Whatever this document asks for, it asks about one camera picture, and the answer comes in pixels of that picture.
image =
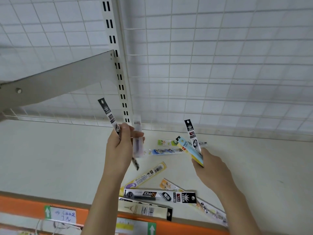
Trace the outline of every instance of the barcode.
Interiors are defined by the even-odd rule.
[[[154,169],[154,172],[158,173],[162,169],[163,169],[163,167],[160,165],[160,166],[158,166],[157,168]]]
[[[153,213],[154,213],[154,208],[150,207],[148,216],[153,216]]]

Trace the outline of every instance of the price tag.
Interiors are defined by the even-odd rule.
[[[47,205],[45,206],[45,219],[76,224],[76,211]]]

